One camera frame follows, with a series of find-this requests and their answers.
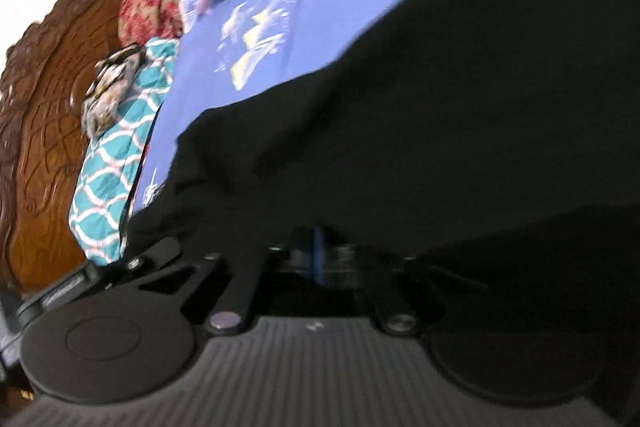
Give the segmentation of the black pants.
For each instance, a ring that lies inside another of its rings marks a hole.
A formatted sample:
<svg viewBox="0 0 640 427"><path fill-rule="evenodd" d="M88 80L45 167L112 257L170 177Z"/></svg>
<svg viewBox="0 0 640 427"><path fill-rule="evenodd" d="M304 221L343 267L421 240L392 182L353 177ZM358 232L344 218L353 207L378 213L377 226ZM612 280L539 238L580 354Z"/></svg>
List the black pants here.
<svg viewBox="0 0 640 427"><path fill-rule="evenodd" d="M378 309L519 403L639 379L639 0L405 0L332 64L206 110L128 228L254 265L355 245Z"/></svg>

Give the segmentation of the teal patterned pillow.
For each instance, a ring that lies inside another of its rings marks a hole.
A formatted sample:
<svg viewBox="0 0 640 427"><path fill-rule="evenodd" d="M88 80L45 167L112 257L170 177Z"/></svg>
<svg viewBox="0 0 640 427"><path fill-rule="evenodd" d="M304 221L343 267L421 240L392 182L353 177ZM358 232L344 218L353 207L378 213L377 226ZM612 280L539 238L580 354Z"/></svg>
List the teal patterned pillow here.
<svg viewBox="0 0 640 427"><path fill-rule="evenodd" d="M86 137L88 146L70 203L70 231L96 265L108 265L124 252L146 146L174 82L179 41L153 38L138 46L146 47L145 63L120 102L113 126L96 141Z"/></svg>

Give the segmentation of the carved wooden headboard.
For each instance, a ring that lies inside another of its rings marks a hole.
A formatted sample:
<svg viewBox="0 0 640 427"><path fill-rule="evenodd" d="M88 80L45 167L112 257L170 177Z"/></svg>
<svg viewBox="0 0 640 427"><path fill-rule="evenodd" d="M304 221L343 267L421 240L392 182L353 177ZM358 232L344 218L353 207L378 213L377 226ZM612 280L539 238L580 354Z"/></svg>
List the carved wooden headboard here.
<svg viewBox="0 0 640 427"><path fill-rule="evenodd" d="M118 48L122 0L58 0L6 52L1 76L1 284L20 295L84 260L67 224L93 67Z"/></svg>

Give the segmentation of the crumpled grey floral cloth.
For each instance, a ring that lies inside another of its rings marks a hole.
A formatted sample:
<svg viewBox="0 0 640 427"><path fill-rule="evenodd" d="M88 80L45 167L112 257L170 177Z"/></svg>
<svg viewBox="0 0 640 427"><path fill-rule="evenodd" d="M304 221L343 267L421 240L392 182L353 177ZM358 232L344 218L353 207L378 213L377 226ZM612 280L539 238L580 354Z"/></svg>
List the crumpled grey floral cloth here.
<svg viewBox="0 0 640 427"><path fill-rule="evenodd" d="M81 106L81 129L90 141L101 138L115 120L120 102L145 63L146 47L130 44L102 58Z"/></svg>

